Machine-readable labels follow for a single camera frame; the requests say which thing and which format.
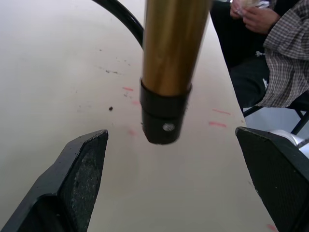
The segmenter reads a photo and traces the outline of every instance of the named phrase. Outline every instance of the person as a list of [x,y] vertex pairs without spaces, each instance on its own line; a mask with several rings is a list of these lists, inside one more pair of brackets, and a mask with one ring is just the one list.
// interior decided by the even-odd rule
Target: person
[[309,89],[309,0],[215,0],[211,18],[241,109],[288,107]]

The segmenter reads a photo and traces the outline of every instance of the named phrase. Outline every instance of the hand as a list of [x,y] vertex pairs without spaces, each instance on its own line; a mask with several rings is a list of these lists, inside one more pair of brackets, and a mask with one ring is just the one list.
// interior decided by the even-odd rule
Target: hand
[[243,9],[243,22],[250,31],[268,34],[271,26],[277,23],[280,16],[269,8],[250,7]]
[[239,0],[233,0],[233,2],[231,3],[231,10],[230,10],[230,15],[233,19],[241,18],[241,16],[238,14],[239,9],[240,9]]

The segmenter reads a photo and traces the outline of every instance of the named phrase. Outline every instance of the black pants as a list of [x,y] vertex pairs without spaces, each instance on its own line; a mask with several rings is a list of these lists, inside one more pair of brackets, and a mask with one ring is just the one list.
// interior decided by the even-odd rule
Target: black pants
[[246,29],[230,16],[230,3],[213,1],[211,10],[221,49],[241,109],[254,106],[265,95],[269,69],[265,60],[265,36]]

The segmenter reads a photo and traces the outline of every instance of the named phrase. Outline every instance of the brass cylinder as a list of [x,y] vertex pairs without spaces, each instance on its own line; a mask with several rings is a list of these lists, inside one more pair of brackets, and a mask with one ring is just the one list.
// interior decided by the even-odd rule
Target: brass cylinder
[[191,86],[209,0],[147,0],[142,83],[161,96]]

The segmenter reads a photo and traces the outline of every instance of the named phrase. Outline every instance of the black cable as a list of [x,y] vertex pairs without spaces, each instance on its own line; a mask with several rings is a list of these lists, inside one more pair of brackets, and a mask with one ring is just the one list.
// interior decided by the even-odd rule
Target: black cable
[[143,45],[144,28],[134,15],[117,0],[92,0],[104,7],[116,18],[118,18],[134,35],[140,46]]

